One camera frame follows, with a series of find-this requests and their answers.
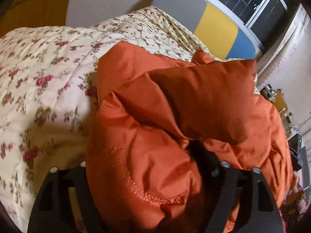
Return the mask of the wooden desk with clutter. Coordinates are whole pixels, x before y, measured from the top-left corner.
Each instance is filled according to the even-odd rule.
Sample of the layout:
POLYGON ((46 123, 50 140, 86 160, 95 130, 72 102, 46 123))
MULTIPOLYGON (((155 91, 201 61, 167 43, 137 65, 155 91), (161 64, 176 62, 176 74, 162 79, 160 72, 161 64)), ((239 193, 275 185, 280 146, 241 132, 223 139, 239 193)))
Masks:
POLYGON ((285 119, 288 124, 292 123, 292 112, 288 110, 281 89, 274 90, 270 84, 267 84, 262 90, 260 90, 260 94, 275 106, 281 118, 285 119))

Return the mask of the orange puffer jacket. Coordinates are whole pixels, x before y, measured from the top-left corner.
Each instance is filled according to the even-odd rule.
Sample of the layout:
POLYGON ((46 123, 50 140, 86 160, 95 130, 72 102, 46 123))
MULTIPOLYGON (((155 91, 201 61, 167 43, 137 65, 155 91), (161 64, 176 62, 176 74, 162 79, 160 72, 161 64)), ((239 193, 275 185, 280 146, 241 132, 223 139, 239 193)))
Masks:
POLYGON ((261 169, 280 207, 293 178, 281 117, 253 92, 256 62, 190 62, 120 42, 97 69, 99 109, 86 153, 90 191, 109 232, 198 232, 210 208, 193 153, 261 169))

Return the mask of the grey yellow blue headboard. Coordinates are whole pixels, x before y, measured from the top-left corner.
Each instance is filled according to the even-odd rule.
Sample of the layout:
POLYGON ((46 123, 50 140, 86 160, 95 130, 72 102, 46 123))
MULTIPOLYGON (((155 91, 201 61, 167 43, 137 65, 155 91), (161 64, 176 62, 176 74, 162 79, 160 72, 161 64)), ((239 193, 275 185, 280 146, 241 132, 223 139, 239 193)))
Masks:
POLYGON ((217 58, 254 59, 256 56, 252 41, 238 25, 205 0, 152 0, 151 5, 190 30, 217 58))

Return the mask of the right patterned curtain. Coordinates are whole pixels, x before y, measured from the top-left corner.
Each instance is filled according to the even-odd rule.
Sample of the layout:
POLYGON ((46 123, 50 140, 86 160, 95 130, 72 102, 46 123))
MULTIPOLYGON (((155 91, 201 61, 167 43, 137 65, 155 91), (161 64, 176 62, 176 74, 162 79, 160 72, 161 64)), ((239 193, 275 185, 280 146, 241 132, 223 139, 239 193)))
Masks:
POLYGON ((302 4, 299 4, 292 20, 277 38, 275 43, 257 62, 256 86, 261 90, 282 68, 294 53, 305 30, 310 23, 310 16, 302 4))

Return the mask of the wooden wardrobe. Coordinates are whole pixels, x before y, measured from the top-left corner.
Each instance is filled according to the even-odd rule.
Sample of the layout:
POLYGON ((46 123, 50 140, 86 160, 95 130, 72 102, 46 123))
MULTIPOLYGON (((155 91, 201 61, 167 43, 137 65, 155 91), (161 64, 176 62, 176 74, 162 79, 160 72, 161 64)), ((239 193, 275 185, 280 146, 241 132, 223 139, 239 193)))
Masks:
POLYGON ((20 27, 64 26, 69 0, 14 0, 1 18, 1 36, 20 27))

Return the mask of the floral quilted comforter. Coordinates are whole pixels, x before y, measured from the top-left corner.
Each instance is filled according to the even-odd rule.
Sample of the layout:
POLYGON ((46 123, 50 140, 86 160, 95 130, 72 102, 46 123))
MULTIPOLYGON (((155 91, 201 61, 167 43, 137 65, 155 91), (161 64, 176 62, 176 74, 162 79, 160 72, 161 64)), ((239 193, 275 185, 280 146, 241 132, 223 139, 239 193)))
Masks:
POLYGON ((120 41, 183 61, 207 50, 154 6, 89 28, 24 27, 1 38, 1 209, 17 230, 27 231, 50 168, 84 159, 98 109, 98 61, 120 41))

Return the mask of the white framed window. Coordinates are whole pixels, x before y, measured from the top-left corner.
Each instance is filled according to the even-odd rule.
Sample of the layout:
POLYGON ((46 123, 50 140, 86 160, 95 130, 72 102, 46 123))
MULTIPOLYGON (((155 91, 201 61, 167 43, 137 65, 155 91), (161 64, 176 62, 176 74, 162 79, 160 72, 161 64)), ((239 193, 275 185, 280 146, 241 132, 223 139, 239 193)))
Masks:
POLYGON ((232 19, 255 49, 267 52, 298 7, 298 0, 208 0, 232 19))

